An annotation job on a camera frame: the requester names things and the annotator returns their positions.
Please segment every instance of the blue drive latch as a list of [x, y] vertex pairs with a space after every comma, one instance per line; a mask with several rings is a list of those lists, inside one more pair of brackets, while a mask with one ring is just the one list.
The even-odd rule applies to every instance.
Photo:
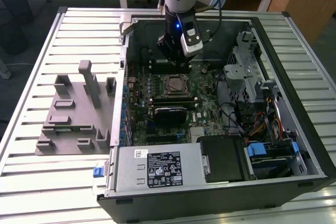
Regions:
[[104, 177], [104, 167], [95, 167], [93, 169], [93, 177], [94, 178], [102, 178]]
[[247, 147], [248, 156], [266, 155], [266, 149], [263, 143], [251, 143]]

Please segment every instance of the gray floor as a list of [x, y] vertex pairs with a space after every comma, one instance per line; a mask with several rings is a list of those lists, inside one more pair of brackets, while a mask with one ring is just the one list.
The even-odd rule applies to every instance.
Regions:
[[[156, 8], [158, 0], [152, 0], [149, 4], [146, 0], [128, 0], [129, 8]], [[112, 7], [118, 8], [119, 0], [52, 0], [44, 3], [37, 12], [33, 23], [23, 27], [29, 40], [29, 48], [22, 54], [8, 56], [0, 48], [0, 57], [7, 64], [31, 63], [36, 61], [45, 38], [49, 32], [59, 6], [71, 7]], [[313, 49], [325, 65], [329, 74], [336, 81], [336, 19], [332, 18]], [[10, 120], [19, 100], [23, 88], [27, 82], [33, 66], [13, 65], [8, 66], [12, 72], [10, 80], [0, 78], [0, 120]], [[6, 124], [0, 123], [0, 139], [6, 130]]]

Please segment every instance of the warning label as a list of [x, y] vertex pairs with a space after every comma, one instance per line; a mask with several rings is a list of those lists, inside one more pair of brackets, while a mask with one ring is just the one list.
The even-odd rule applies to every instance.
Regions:
[[149, 188], [182, 186], [180, 152], [148, 153]]

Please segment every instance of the red wire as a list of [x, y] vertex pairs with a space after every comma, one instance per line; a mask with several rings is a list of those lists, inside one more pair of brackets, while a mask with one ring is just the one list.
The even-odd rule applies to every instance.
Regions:
[[263, 115], [265, 114], [265, 112], [259, 112], [256, 114], [256, 117], [254, 118], [254, 126], [253, 128], [255, 128], [257, 126], [257, 119], [258, 119], [258, 115]]

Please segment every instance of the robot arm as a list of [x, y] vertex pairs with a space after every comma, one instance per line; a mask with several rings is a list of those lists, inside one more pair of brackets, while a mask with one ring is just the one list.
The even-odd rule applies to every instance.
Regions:
[[177, 68], [183, 68], [203, 49], [202, 35], [195, 17], [195, 2], [165, 0], [165, 33], [159, 38], [158, 47]]

